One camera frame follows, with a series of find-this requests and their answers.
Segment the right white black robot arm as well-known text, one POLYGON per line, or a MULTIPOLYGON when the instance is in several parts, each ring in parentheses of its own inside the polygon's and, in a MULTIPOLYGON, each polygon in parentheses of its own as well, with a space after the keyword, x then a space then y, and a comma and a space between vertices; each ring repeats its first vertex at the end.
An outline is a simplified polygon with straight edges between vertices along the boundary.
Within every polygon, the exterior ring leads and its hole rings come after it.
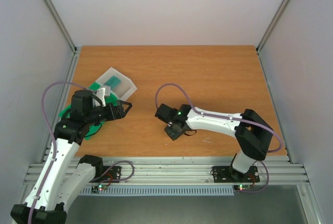
POLYGON ((254 111, 244 113, 218 113, 183 104, 179 109, 161 104, 155 117, 166 123, 164 131, 176 140, 188 131, 207 130, 224 134, 237 140, 240 151, 234 156, 227 178, 232 182, 246 182, 254 176, 252 164, 266 158, 273 134, 271 127, 254 111))

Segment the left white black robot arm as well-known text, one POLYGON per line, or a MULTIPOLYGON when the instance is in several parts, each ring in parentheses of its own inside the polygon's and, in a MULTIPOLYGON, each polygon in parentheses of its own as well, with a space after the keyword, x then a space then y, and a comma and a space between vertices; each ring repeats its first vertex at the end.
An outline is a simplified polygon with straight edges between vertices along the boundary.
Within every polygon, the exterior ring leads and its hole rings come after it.
POLYGON ((85 155, 74 173, 64 180, 90 127, 120 120, 131 108, 131 103, 122 100, 106 103, 102 89, 77 90, 71 98, 71 107, 55 126, 51 151, 36 184, 22 204, 13 206, 12 219, 16 223, 65 223, 67 212, 80 191, 105 175, 102 158, 85 155))

